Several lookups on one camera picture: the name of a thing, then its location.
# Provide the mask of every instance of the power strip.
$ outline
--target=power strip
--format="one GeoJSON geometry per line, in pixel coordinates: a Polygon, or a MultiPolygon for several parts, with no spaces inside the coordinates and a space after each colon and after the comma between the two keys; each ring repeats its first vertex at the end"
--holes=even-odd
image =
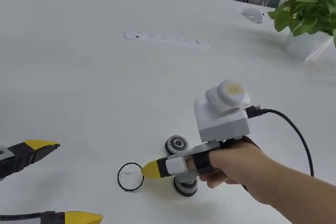
{"type": "Polygon", "coordinates": [[[134,39],[141,41],[150,41],[163,44],[182,45],[189,47],[209,48],[209,45],[196,39],[184,39],[177,37],[169,37],[158,34],[145,33],[142,31],[125,31],[124,37],[126,39],[134,39]]]}

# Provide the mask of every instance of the black strap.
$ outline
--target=black strap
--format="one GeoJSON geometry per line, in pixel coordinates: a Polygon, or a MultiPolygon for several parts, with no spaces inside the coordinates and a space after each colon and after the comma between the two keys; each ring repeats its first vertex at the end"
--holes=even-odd
{"type": "Polygon", "coordinates": [[[209,151],[193,155],[196,170],[199,174],[211,173],[215,168],[210,164],[209,151]]]}

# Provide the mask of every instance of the cable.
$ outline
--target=cable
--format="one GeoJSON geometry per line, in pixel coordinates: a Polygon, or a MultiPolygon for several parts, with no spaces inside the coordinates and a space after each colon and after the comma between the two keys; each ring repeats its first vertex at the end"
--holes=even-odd
{"type": "Polygon", "coordinates": [[[295,130],[295,132],[299,135],[299,137],[300,137],[300,139],[301,139],[301,141],[303,143],[303,147],[305,148],[304,150],[307,153],[307,158],[308,158],[308,163],[309,163],[309,169],[310,169],[310,176],[314,177],[313,160],[311,158],[307,142],[306,142],[306,140],[304,140],[305,138],[302,136],[301,132],[295,126],[295,124],[291,121],[291,119],[289,119],[285,114],[283,114],[283,113],[281,113],[281,112],[279,112],[277,110],[261,109],[260,106],[251,106],[251,107],[248,107],[246,109],[246,113],[247,113],[248,118],[254,118],[256,116],[260,116],[260,115],[263,115],[263,114],[266,114],[266,113],[273,113],[273,114],[276,114],[276,115],[282,117],[283,119],[285,119],[290,124],[290,126],[292,126],[292,128],[295,130]]]}
{"type": "Polygon", "coordinates": [[[142,169],[141,165],[139,165],[138,163],[135,163],[135,162],[129,162],[129,163],[124,164],[123,166],[121,166],[121,168],[120,168],[119,171],[118,171],[118,184],[119,184],[120,188],[123,189],[124,191],[136,191],[136,190],[138,190],[138,189],[142,186],[143,181],[144,181],[144,179],[145,179],[145,176],[142,176],[141,183],[140,183],[140,185],[138,185],[136,188],[128,189],[128,188],[123,187],[123,186],[121,185],[121,183],[120,183],[119,176],[120,176],[120,172],[121,172],[121,170],[122,170],[125,166],[127,166],[127,165],[136,165],[136,166],[140,167],[140,169],[142,169]]]}
{"type": "Polygon", "coordinates": [[[34,214],[26,214],[26,215],[0,215],[0,221],[28,220],[28,219],[40,218],[40,216],[41,216],[40,212],[36,212],[34,214]]]}

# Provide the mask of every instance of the black rubber band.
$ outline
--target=black rubber band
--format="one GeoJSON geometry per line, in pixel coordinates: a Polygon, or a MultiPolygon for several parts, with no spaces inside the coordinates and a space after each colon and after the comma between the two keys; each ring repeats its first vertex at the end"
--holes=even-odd
{"type": "Polygon", "coordinates": [[[145,179],[145,176],[142,176],[141,183],[140,183],[140,185],[139,185],[138,187],[136,187],[136,188],[134,188],[134,189],[128,189],[128,188],[123,187],[123,186],[121,185],[121,183],[120,183],[119,176],[120,176],[120,172],[121,172],[121,170],[122,170],[125,166],[127,166],[127,165],[136,165],[136,166],[140,167],[140,169],[142,169],[141,165],[139,165],[138,163],[135,163],[135,162],[129,162],[129,163],[124,164],[123,166],[121,166],[121,168],[120,168],[119,171],[118,171],[118,184],[119,184],[120,188],[123,189],[124,191],[136,191],[136,190],[138,190],[138,189],[142,186],[143,181],[144,181],[144,179],[145,179]]]}

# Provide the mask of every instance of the wheel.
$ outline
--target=wheel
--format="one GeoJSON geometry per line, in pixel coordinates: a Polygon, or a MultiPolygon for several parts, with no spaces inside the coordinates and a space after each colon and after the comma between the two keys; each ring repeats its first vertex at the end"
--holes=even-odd
{"type": "Polygon", "coordinates": [[[188,142],[184,137],[174,135],[166,141],[165,149],[170,155],[177,154],[188,149],[188,142]]]}

